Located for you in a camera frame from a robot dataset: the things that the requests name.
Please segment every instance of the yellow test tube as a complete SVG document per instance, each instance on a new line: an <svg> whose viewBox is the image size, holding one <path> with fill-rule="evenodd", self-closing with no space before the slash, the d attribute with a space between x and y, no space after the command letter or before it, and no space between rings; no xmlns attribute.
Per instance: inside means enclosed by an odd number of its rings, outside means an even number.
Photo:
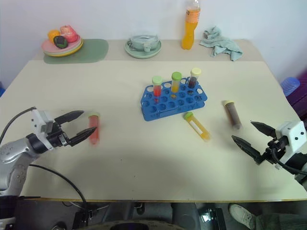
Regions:
<svg viewBox="0 0 307 230"><path fill-rule="evenodd" d="M200 135L204 140L210 140L209 132L202 126L202 124L194 117L192 112L187 112L184 115L184 119L193 127L193 129Z"/></svg>
<svg viewBox="0 0 307 230"><path fill-rule="evenodd" d="M179 91L179 86L180 86L180 81L182 78L182 74L180 72L173 72L172 74L172 92L178 92Z"/></svg>

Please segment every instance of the red test tube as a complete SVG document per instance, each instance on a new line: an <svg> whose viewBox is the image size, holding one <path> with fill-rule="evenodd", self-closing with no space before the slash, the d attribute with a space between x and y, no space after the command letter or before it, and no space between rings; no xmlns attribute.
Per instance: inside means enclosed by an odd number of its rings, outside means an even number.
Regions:
<svg viewBox="0 0 307 230"><path fill-rule="evenodd" d="M89 127L97 127L94 133L92 133L89 137L90 143L92 145L96 145L99 143L99 113L91 113L88 116L89 119Z"/></svg>
<svg viewBox="0 0 307 230"><path fill-rule="evenodd" d="M161 76L154 76L153 79L153 95L155 97L161 96L161 84L162 84L162 77Z"/></svg>

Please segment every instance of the blue test tube rack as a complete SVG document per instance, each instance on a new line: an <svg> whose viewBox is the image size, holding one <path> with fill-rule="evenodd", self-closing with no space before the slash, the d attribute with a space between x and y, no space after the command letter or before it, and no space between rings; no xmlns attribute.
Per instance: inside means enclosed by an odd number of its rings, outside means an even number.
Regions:
<svg viewBox="0 0 307 230"><path fill-rule="evenodd" d="M198 82L196 82L194 89L190 89L188 81L189 78L181 79L177 93L171 92L172 81L163 82L160 97L154 96L153 85L146 86L141 99L145 121L152 121L204 107L205 101L208 99L204 90Z"/></svg>

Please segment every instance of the pant leg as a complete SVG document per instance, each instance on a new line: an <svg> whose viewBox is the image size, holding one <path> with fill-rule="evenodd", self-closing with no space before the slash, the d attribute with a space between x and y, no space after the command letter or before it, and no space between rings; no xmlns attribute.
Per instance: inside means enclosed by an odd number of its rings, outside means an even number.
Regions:
<svg viewBox="0 0 307 230"><path fill-rule="evenodd" d="M256 230L307 230L307 215L260 215L256 217Z"/></svg>

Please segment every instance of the plate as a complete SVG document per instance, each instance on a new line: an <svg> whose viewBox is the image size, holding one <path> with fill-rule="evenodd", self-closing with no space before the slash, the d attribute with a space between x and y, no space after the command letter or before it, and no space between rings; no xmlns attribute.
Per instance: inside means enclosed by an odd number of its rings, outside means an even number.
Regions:
<svg viewBox="0 0 307 230"><path fill-rule="evenodd" d="M134 58L139 58L139 59L145 59L145 58L151 58L155 55L157 55L160 50L161 50L161 41L158 42L158 46L156 49L151 50L149 52L145 51L138 51L138 50L132 50L130 46L128 45L128 42L125 43L125 51L132 57Z"/></svg>
<svg viewBox="0 0 307 230"><path fill-rule="evenodd" d="M81 40L81 44L78 47L76 47L74 50L69 50L68 52L61 53L61 54L52 54L52 53L48 53L48 52L44 52L44 53L47 54L48 56L52 56L52 57L64 57L64 56L68 56L70 54L74 54L79 49L81 49L82 46L83 46L83 39Z"/></svg>
<svg viewBox="0 0 307 230"><path fill-rule="evenodd" d="M72 43L68 43L68 46L64 49L60 49L56 47L52 42L49 41L49 39L45 40L42 44L42 49L44 52L52 53L52 54L59 54L64 53L68 51L72 51L76 47L78 47L82 42L81 37L78 35L78 40Z"/></svg>

